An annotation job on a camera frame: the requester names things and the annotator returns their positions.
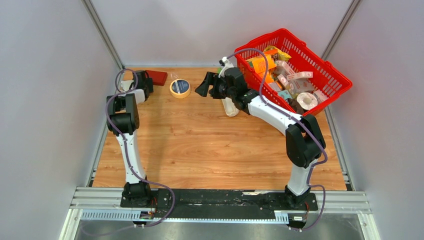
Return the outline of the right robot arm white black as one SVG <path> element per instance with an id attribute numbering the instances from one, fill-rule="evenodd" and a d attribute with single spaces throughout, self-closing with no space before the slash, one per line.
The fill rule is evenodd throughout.
<path id="1" fill-rule="evenodd" d="M 248 87 L 237 67 L 221 73 L 208 71 L 195 92 L 202 97 L 229 99 L 236 109 L 265 121 L 284 135 L 286 154 L 292 162 L 290 179 L 284 188 L 284 203 L 290 209 L 299 209 L 311 190 L 312 168 L 326 148 L 316 118 L 311 114 L 302 116 L 289 112 L 269 101 Z"/>

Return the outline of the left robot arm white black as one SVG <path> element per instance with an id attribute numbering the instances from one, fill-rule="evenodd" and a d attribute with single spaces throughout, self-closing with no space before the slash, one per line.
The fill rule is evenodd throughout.
<path id="1" fill-rule="evenodd" d="M 132 75 L 133 80 L 125 83 L 118 94 L 106 97 L 106 124 L 119 143 L 125 167 L 120 206 L 147 208 L 153 204 L 153 194 L 138 149 L 138 104 L 154 91 L 153 80 L 145 70 L 132 71 Z"/>

